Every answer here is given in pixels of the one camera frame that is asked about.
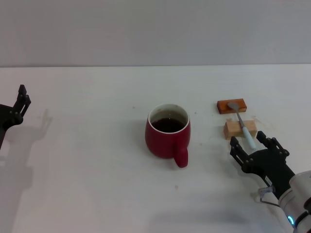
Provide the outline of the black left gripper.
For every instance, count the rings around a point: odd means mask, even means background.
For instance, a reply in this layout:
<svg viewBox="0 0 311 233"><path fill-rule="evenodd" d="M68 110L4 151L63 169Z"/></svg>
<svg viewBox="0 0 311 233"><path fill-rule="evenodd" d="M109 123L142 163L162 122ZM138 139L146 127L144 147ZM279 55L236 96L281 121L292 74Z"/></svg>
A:
<svg viewBox="0 0 311 233"><path fill-rule="evenodd" d="M13 107L0 105L0 146L7 130L23 122L23 117L31 104L25 85L19 86L17 100Z"/></svg>

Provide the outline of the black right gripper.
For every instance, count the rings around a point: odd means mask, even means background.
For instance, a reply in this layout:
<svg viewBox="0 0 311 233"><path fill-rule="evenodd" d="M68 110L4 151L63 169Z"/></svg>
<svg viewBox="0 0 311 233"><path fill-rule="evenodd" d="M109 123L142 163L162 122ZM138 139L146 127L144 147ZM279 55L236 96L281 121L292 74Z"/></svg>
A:
<svg viewBox="0 0 311 233"><path fill-rule="evenodd" d="M258 131L256 139L267 149L247 154L233 136L230 139L230 155L244 173L258 175L268 186L274 187L273 194L276 197L281 197L290 189L289 181L294 176L294 172L286 164L286 157L290 154L275 137L269 138L263 131Z"/></svg>

